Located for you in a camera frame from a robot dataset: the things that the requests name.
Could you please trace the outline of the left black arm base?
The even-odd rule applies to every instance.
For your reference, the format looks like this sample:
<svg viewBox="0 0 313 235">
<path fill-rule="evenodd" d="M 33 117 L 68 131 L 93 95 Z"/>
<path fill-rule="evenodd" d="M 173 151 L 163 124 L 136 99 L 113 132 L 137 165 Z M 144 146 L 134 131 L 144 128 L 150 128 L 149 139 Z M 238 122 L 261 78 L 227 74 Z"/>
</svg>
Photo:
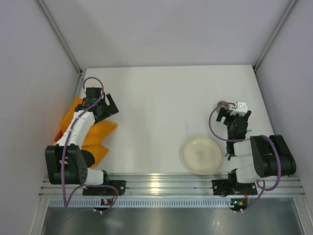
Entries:
<svg viewBox="0 0 313 235">
<path fill-rule="evenodd" d="M 84 196 L 121 196 L 126 189 L 125 180 L 110 180 L 107 187 L 92 186 L 83 189 Z"/>
</svg>

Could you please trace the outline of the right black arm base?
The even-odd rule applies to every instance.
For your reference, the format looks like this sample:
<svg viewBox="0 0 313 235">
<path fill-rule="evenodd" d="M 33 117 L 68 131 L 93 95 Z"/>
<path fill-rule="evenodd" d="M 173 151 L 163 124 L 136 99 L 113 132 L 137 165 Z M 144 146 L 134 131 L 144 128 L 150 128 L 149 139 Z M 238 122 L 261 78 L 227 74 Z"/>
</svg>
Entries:
<svg viewBox="0 0 313 235">
<path fill-rule="evenodd" d="M 229 180 L 213 180 L 213 194 L 216 196 L 226 197 L 229 195 L 257 195 L 255 183 L 239 184 L 231 183 Z"/>
</svg>

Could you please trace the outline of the orange cartoon mouse placemat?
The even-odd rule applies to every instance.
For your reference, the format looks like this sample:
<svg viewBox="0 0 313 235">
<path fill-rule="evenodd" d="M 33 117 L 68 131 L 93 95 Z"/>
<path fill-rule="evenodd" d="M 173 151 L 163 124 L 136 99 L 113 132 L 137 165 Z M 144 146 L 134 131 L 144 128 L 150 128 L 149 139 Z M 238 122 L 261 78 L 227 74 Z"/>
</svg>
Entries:
<svg viewBox="0 0 313 235">
<path fill-rule="evenodd" d="M 63 119 L 60 122 L 58 132 L 55 136 L 53 145 L 62 137 L 67 128 L 69 127 L 71 120 L 73 119 L 74 110 L 78 104 L 83 102 L 82 98 L 75 97 L 72 105 L 70 106 L 69 111 L 64 115 Z M 93 163 L 90 168 L 95 168 L 104 157 L 109 152 L 109 149 L 102 145 L 102 141 L 111 134 L 118 124 L 109 120 L 103 120 L 95 125 L 93 125 L 88 131 L 83 145 L 82 150 L 90 152 L 94 158 L 95 163 Z"/>
</svg>

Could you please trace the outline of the aluminium mounting rail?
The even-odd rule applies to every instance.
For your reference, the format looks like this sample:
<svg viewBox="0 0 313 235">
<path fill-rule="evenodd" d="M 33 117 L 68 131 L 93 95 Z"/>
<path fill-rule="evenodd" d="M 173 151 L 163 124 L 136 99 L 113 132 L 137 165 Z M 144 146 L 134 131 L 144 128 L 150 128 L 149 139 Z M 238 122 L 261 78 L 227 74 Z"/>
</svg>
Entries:
<svg viewBox="0 0 313 235">
<path fill-rule="evenodd" d="M 197 175 L 192 173 L 111 174 L 112 180 L 126 181 L 123 197 L 214 197 L 213 180 L 227 179 L 226 174 Z M 265 191 L 264 198 L 304 197 L 296 176 L 283 177 L 278 187 Z"/>
</svg>

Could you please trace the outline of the cream round plate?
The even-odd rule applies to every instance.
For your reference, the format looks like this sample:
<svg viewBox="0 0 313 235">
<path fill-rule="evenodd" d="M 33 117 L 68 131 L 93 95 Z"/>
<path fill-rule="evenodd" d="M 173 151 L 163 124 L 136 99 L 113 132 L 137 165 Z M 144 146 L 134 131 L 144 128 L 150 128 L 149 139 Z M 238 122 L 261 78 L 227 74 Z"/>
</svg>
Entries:
<svg viewBox="0 0 313 235">
<path fill-rule="evenodd" d="M 180 149 L 182 165 L 198 175 L 214 174 L 222 164 L 222 151 L 209 137 L 198 136 L 188 139 Z"/>
</svg>

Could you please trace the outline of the speckled ceramic cup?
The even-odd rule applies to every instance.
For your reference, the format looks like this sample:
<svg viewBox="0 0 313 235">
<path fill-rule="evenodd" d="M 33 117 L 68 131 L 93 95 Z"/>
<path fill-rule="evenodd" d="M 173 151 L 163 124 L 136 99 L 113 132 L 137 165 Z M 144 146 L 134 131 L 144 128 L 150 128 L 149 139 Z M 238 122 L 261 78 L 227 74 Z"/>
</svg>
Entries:
<svg viewBox="0 0 313 235">
<path fill-rule="evenodd" d="M 220 100 L 220 101 L 217 103 L 216 107 L 217 107 L 218 109 L 220 109 L 220 108 L 225 108 L 226 110 L 229 110 L 229 108 L 230 108 L 228 102 L 225 101 L 225 100 Z"/>
</svg>

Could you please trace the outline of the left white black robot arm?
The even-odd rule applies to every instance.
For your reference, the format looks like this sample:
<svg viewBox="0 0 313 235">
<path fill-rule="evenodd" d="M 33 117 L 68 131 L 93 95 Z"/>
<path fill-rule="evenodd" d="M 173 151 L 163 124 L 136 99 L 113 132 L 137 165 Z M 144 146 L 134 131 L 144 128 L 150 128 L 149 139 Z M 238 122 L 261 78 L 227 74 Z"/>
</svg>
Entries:
<svg viewBox="0 0 313 235">
<path fill-rule="evenodd" d="M 51 184 L 109 183 L 107 172 L 95 167 L 109 151 L 102 141 L 117 128 L 117 123 L 108 118 L 118 112 L 111 94 L 104 94 L 101 88 L 87 88 L 85 98 L 74 100 L 53 145 L 45 150 Z"/>
</svg>

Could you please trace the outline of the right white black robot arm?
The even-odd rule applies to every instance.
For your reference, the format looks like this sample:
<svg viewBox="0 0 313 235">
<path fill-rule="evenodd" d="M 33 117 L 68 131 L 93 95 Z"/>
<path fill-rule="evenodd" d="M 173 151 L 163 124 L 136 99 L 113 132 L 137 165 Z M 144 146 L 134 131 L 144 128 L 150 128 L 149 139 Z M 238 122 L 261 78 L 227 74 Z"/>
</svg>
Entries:
<svg viewBox="0 0 313 235">
<path fill-rule="evenodd" d="M 233 184 L 253 183 L 269 176 L 290 176 L 296 172 L 296 162 L 284 138 L 281 135 L 251 136 L 246 139 L 248 118 L 251 111 L 245 113 L 222 107 L 216 121 L 225 118 L 227 127 L 227 154 L 231 157 L 251 157 L 252 162 L 232 170 L 228 174 Z"/>
</svg>

